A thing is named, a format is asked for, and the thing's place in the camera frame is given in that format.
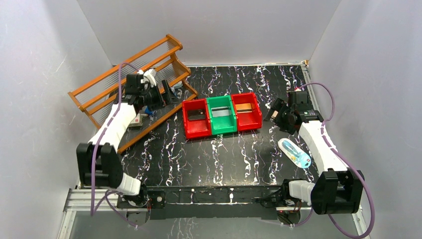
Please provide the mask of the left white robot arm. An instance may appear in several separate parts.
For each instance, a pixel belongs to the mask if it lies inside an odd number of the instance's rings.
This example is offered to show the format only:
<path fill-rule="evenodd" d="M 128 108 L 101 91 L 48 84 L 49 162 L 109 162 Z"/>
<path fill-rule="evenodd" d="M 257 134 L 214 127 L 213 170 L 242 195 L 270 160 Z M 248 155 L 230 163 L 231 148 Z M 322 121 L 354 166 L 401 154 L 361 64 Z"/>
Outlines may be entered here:
<path fill-rule="evenodd" d="M 81 183 L 92 189 L 115 190 L 134 207 L 145 206 L 149 195 L 141 180 L 123 171 L 117 151 L 130 123 L 143 107 L 153 111 L 174 102 L 175 95 L 168 82 L 161 82 L 164 92 L 160 92 L 155 76 L 154 69 L 128 74 L 105 123 L 87 143 L 80 143 L 76 149 Z"/>

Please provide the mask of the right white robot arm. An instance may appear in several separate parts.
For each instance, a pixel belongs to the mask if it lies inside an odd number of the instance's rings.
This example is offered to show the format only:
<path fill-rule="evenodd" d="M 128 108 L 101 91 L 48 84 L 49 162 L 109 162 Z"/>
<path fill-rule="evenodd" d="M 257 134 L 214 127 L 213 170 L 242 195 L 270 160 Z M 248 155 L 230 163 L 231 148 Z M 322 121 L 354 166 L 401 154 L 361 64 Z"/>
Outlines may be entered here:
<path fill-rule="evenodd" d="M 264 118 L 280 131 L 298 135 L 307 144 L 312 161 L 319 172 L 315 183 L 300 179 L 285 179 L 280 199 L 286 206 L 299 200 L 311 205 L 319 215 L 353 214 L 360 206 L 364 178 L 361 171 L 353 172 L 335 154 L 335 146 L 322 133 L 323 117 L 314 109 L 307 91 L 288 92 L 288 100 L 277 98 Z"/>

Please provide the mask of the beige leather card holder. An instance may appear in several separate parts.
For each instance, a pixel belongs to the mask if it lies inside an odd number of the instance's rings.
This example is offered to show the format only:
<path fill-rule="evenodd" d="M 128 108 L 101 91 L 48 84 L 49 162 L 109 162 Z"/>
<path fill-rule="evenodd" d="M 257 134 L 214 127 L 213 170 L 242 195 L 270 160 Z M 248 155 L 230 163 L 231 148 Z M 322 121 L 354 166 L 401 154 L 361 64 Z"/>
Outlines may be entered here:
<path fill-rule="evenodd" d="M 272 115 L 271 115 L 271 119 L 274 120 L 278 115 L 278 111 L 273 111 Z"/>

